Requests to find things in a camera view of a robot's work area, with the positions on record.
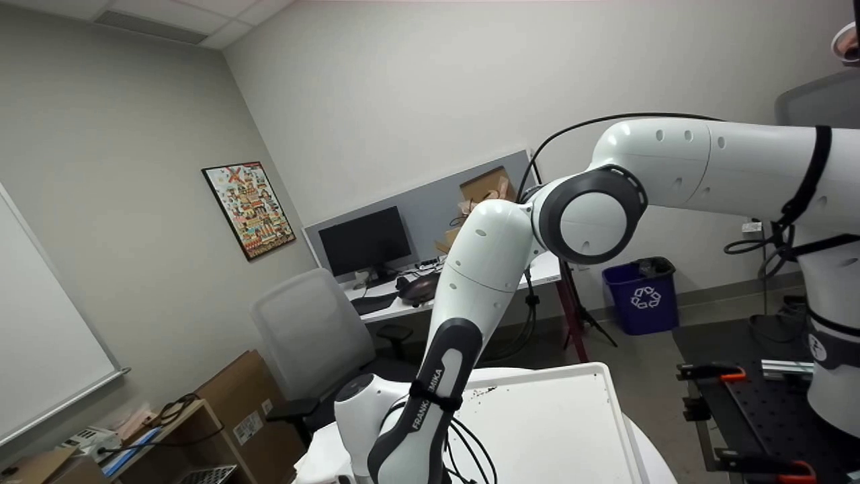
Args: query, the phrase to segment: office chair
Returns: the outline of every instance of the office chair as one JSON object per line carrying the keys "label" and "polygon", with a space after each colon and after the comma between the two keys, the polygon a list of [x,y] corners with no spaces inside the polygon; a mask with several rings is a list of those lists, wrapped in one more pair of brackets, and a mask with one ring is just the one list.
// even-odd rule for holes
{"label": "office chair", "polygon": [[253,303],[264,354],[285,393],[268,419],[288,419],[308,447],[311,432],[334,421],[334,397],[353,377],[374,372],[408,382],[414,369],[377,357],[377,343],[324,268],[303,271]]}

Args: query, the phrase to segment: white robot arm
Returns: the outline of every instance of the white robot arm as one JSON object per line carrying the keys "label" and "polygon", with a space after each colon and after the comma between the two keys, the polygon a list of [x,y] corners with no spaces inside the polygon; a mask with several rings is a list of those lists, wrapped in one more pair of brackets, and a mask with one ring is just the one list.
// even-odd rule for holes
{"label": "white robot arm", "polygon": [[819,361],[809,404],[860,435],[856,153],[860,132],[850,128],[620,120],[601,135],[586,173],[542,185],[525,205],[478,205],[439,279],[425,361],[408,396],[366,380],[335,404],[355,473],[377,484],[445,481],[443,432],[522,271],[542,251],[572,263],[609,260],[647,205],[797,226],[797,241],[811,241],[795,256]]}

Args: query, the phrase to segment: white wall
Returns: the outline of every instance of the white wall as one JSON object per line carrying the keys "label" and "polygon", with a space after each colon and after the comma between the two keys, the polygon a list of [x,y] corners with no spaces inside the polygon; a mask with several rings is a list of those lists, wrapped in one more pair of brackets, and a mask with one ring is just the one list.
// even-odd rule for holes
{"label": "white wall", "polygon": [[[297,239],[248,263],[199,173],[268,165],[222,57],[0,7],[0,69],[0,183],[131,369],[34,435],[181,397],[253,346],[250,303],[311,256]],[[268,178],[301,231],[272,165]]]}
{"label": "white wall", "polygon": [[[770,120],[774,99],[839,69],[844,0],[306,0],[229,49],[229,68],[303,224],[619,110]],[[542,157],[584,170],[596,132]],[[683,291],[749,279],[722,259],[740,217],[651,209],[623,259],[664,252]],[[581,271],[600,303],[600,271]]]}

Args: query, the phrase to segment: monitor screen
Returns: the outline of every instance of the monitor screen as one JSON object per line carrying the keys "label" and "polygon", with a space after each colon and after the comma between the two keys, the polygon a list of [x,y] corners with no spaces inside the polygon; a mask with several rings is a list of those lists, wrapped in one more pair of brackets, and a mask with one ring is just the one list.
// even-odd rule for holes
{"label": "monitor screen", "polygon": [[410,256],[397,206],[328,226],[320,241],[334,275],[377,268],[386,279],[386,263]]}

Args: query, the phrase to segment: table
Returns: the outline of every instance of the table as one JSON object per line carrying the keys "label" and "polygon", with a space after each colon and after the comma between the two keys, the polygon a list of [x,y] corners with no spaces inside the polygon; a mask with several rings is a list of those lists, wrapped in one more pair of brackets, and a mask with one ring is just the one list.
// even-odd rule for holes
{"label": "table", "polygon": [[[504,393],[504,382],[515,388],[518,382],[539,382],[542,391],[531,388],[527,393]],[[596,369],[594,364],[586,365],[566,365],[566,369],[549,369],[549,372],[527,372],[527,369],[475,369],[469,377],[472,391],[461,397],[461,408],[457,416],[472,427],[490,450],[494,450],[494,459],[499,468],[499,481],[619,481],[627,468],[640,463],[640,477],[645,473],[651,484],[675,484],[675,477],[667,459],[655,452],[647,435],[619,411],[619,400],[613,397],[613,382],[607,369]],[[539,408],[570,408],[566,413],[546,413]],[[295,484],[320,484],[335,481],[335,477],[353,477],[350,454],[342,444],[339,427],[324,425],[314,432],[308,452],[295,463]]]}
{"label": "table", "polygon": [[[588,361],[586,343],[584,343],[584,310],[581,310],[581,299],[570,275],[570,265],[565,260],[558,260],[554,252],[539,252],[531,260],[531,286],[542,287],[542,286],[557,286],[558,291],[558,302],[561,302],[561,318],[566,326],[566,335],[565,335],[565,346],[572,343],[578,353],[578,361]],[[357,299],[357,296],[383,296],[383,294],[394,294],[394,283],[383,283],[366,291],[346,291],[346,299]],[[430,311],[432,302],[422,303],[422,307],[410,307],[404,299],[394,299],[386,310],[378,311],[367,311],[361,314],[361,321],[366,326],[377,326],[377,323],[386,323],[386,321],[397,321],[397,318],[408,318],[408,314],[422,314]]]}
{"label": "table", "polygon": [[804,321],[793,326],[776,318],[683,326],[675,330],[675,343],[687,364],[718,361],[746,369],[749,380],[742,385],[694,382],[727,450],[779,459],[804,456],[819,481],[844,481],[846,470],[860,468],[860,440],[826,425],[809,408],[807,388],[761,377],[761,357],[811,361]]}

